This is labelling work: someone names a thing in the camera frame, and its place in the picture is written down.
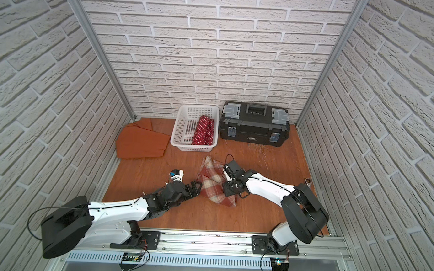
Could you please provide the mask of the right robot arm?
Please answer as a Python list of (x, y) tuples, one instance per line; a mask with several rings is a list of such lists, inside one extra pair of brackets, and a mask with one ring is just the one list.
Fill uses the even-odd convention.
[(242, 193), (258, 195), (283, 209), (286, 222), (267, 235), (263, 241), (264, 251), (278, 254), (297, 240), (310, 244), (330, 220), (325, 208), (304, 183), (298, 186), (282, 184), (257, 171), (245, 171), (236, 161), (224, 165), (223, 171), (225, 196), (240, 196)]

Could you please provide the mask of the aluminium mounting rail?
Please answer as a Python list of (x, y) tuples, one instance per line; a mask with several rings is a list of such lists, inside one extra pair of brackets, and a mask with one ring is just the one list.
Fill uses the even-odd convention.
[[(183, 231), (174, 229), (144, 228), (142, 231), (161, 231), (160, 241), (157, 250), (148, 250), (150, 253), (169, 254), (202, 254), (214, 256), (242, 256), (258, 257), (252, 252), (253, 235), (266, 236), (264, 233), (236, 233), (236, 232), (209, 232), (209, 231)], [(349, 248), (342, 237), (325, 236), (317, 237), (310, 244), (297, 240), (299, 256), (276, 255), (265, 253), (267, 257), (290, 257), (297, 259), (315, 260), (344, 260), (351, 261)], [(113, 249), (110, 242), (107, 243), (82, 243), (75, 247), (75, 250), (92, 251), (123, 251), (141, 252), (140, 249)]]

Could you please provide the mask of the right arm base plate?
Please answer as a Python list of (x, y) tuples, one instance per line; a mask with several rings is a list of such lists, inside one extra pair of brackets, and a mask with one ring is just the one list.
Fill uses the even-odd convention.
[(276, 255), (289, 255), (299, 256), (299, 246), (297, 241), (289, 242), (286, 245), (280, 245), (270, 235), (259, 236), (253, 235), (252, 240), (252, 252), (255, 255), (263, 255), (265, 253), (272, 253)]

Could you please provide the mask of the white plastic basket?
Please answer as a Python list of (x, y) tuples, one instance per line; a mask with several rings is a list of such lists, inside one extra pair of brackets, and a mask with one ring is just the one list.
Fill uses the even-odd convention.
[[(219, 109), (211, 105), (183, 105), (178, 109), (170, 143), (180, 151), (211, 152), (218, 143)], [(213, 143), (193, 145), (193, 136), (200, 117), (208, 116), (214, 120)]]

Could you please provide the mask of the black plastic toolbox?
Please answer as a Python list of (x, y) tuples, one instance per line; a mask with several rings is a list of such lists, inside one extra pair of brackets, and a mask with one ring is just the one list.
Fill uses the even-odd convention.
[(289, 138), (289, 113), (284, 108), (228, 101), (219, 131), (222, 139), (281, 147)]

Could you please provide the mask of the right controller board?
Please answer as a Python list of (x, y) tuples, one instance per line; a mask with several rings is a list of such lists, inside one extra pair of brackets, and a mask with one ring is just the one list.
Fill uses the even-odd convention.
[(279, 258), (271, 258), (271, 271), (289, 271), (289, 260), (288, 259), (279, 259)]

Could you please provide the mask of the controller board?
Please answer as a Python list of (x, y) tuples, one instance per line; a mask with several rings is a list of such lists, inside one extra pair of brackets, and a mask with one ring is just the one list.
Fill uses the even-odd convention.
[(271, 258), (271, 271), (289, 271), (289, 260), (288, 259), (279, 259), (279, 258)]
[(133, 271), (145, 263), (145, 256), (140, 253), (124, 253), (119, 264), (122, 271)]

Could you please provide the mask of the red polka dot skirt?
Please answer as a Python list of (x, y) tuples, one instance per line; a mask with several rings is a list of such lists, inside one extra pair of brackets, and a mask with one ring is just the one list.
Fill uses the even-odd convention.
[(213, 145), (214, 122), (215, 121), (208, 116), (202, 115), (199, 118), (196, 129), (194, 131), (192, 145)]

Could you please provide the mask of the red plaid skirt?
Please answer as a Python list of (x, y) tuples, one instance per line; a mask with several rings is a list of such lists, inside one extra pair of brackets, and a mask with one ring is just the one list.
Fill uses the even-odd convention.
[(236, 207), (236, 196), (225, 196), (222, 184), (226, 182), (223, 163), (206, 156), (198, 171), (197, 181), (202, 183), (200, 195), (227, 207)]

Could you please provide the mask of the orange skirt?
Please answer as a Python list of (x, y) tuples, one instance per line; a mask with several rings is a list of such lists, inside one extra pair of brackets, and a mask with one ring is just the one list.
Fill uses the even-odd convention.
[(126, 125), (116, 140), (117, 157), (139, 159), (162, 157), (171, 136), (155, 132), (148, 118)]

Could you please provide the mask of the left controller board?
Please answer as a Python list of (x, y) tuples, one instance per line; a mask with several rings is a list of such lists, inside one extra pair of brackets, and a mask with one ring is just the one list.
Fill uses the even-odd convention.
[(140, 253), (124, 253), (119, 264), (122, 271), (133, 271), (145, 263), (145, 256)]

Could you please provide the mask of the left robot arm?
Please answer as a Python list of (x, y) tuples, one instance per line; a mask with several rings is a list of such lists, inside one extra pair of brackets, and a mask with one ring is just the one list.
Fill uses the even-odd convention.
[(139, 221), (163, 216), (173, 207), (197, 197), (202, 183), (168, 183), (156, 192), (129, 201), (89, 202), (78, 196), (46, 216), (40, 224), (42, 256), (60, 257), (77, 246), (104, 244), (112, 248), (135, 248)]

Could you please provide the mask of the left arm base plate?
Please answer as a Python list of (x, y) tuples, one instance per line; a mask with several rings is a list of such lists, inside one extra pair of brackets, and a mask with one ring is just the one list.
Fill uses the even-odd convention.
[(135, 233), (121, 244), (111, 243), (110, 248), (126, 250), (142, 250), (146, 248), (146, 250), (157, 250), (161, 233), (161, 231), (142, 231), (140, 233)]

